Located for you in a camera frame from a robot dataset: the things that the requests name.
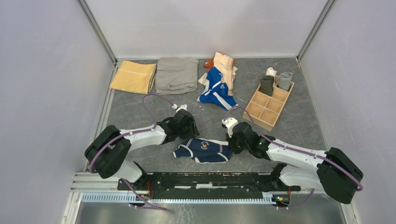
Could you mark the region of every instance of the zigzag stitching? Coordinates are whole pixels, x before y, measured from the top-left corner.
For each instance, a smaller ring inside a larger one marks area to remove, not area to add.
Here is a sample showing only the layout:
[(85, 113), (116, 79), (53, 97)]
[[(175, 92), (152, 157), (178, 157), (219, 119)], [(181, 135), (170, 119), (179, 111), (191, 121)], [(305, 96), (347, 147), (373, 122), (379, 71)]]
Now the zigzag stitching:
[(118, 70), (130, 73), (130, 74), (137, 74), (137, 75), (141, 75), (141, 76), (151, 76), (151, 74), (149, 74), (149, 73), (141, 73), (141, 72), (129, 71), (129, 70), (125, 70), (125, 69), (118, 69)]

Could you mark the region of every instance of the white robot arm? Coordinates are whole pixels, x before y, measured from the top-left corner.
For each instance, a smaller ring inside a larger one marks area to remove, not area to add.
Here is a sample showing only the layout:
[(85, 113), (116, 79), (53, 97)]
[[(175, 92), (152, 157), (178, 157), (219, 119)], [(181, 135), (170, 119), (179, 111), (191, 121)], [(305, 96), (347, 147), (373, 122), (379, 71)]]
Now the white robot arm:
[(350, 203), (360, 190), (356, 181), (328, 163), (330, 160), (358, 182), (362, 180), (363, 173), (337, 148), (327, 152), (290, 145), (271, 136), (260, 136), (248, 123), (238, 123), (235, 118), (227, 118), (222, 123), (227, 128), (228, 145), (235, 154), (247, 150), (256, 158), (286, 163), (279, 179), (287, 186), (324, 190), (342, 203)]
[(182, 105), (176, 109), (173, 117), (149, 127), (131, 130), (119, 130), (113, 125), (106, 127), (86, 149), (85, 157), (90, 162), (90, 167), (102, 178), (114, 175), (135, 182), (141, 177), (142, 170), (134, 162), (125, 160), (128, 152), (145, 146), (165, 144), (177, 137), (190, 139), (198, 135), (194, 117), (187, 111), (187, 106)]

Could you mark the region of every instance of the white wall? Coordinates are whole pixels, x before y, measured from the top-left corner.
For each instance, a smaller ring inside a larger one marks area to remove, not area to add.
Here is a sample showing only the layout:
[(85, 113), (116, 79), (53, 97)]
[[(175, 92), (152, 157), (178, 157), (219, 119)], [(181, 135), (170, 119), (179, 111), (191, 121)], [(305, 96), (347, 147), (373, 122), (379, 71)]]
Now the white wall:
[(326, 0), (87, 0), (118, 58), (295, 56)]
[(0, 223), (57, 224), (112, 63), (75, 0), (0, 5)]
[(396, 2), (336, 1), (302, 59), (325, 139), (363, 171), (363, 224), (395, 223)]

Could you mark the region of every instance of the metal corner post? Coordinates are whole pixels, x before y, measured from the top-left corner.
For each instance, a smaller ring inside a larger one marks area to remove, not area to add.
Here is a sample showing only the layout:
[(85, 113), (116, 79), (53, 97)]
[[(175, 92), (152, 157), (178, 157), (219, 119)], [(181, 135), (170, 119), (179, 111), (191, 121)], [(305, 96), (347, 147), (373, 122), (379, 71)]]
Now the metal corner post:
[(303, 47), (301, 48), (300, 52), (297, 55), (297, 60), (301, 60), (301, 58), (306, 53), (309, 45), (311, 44), (313, 38), (315, 37), (316, 33), (318, 32), (319, 28), (322, 26), (323, 21), (327, 17), (330, 9), (333, 7), (336, 0), (327, 0), (325, 6), (323, 7), (322, 11), (319, 14), (318, 19), (316, 20), (315, 24), (312, 27), (311, 32), (309, 33), (307, 39), (305, 40)]
[(81, 7), (81, 10), (84, 12), (87, 20), (89, 21), (93, 31), (95, 32), (96, 36), (98, 37), (100, 43), (102, 44), (103, 48), (105, 49), (107, 55), (109, 56), (110, 60), (116, 64), (117, 58), (115, 57), (113, 51), (110, 48), (109, 43), (107, 42), (105, 36), (103, 35), (102, 30), (100, 29), (98, 22), (96, 22), (95, 17), (92, 14), (87, 2), (85, 0), (77, 0), (78, 4)]

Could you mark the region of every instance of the marble surface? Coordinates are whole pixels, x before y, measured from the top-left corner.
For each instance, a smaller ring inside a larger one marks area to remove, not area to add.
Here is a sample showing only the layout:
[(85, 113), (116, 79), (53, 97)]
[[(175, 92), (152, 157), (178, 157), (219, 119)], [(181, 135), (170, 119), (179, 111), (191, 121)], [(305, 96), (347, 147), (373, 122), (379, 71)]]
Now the marble surface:
[[(155, 63), (156, 60), (137, 60), (135, 62)], [(198, 78), (206, 71), (206, 68), (203, 67), (204, 62), (204, 59), (199, 60)], [(273, 67), (278, 71), (278, 74), (284, 71), (293, 72), (292, 81), (295, 82), (295, 85), (275, 127), (271, 132), (263, 128), (260, 128), (260, 131), (293, 145), (325, 150), (325, 144), (311, 98), (295, 58), (237, 58), (235, 66), (238, 70), (236, 71), (236, 79), (234, 81), (234, 99), (243, 107), (247, 106), (268, 67)], [(224, 117), (226, 111), (214, 104), (197, 102), (197, 98), (203, 90), (204, 86), (198, 84), (198, 90), (194, 92), (181, 95), (167, 95), (166, 97), (177, 105), (188, 105), (187, 110), (195, 118), (201, 134), (200, 137), (225, 140), (226, 129), (221, 127), (221, 119)], [(142, 97), (143, 95), (141, 94), (115, 91), (107, 124), (115, 125), (120, 129), (149, 126), (151, 124), (151, 118), (141, 105)], [(158, 120), (163, 120), (174, 115), (174, 110), (171, 106), (159, 97), (147, 97), (146, 104), (157, 116)], [(246, 121), (242, 118), (242, 110), (231, 112), (231, 116), (239, 121)], [(275, 162), (257, 159), (247, 151), (233, 155), (227, 163), (199, 164), (191, 158), (173, 157), (172, 152), (180, 143), (181, 140), (177, 139), (165, 145), (140, 148), (130, 152), (127, 155), (127, 160), (138, 162), (147, 172), (270, 172), (276, 165)]]

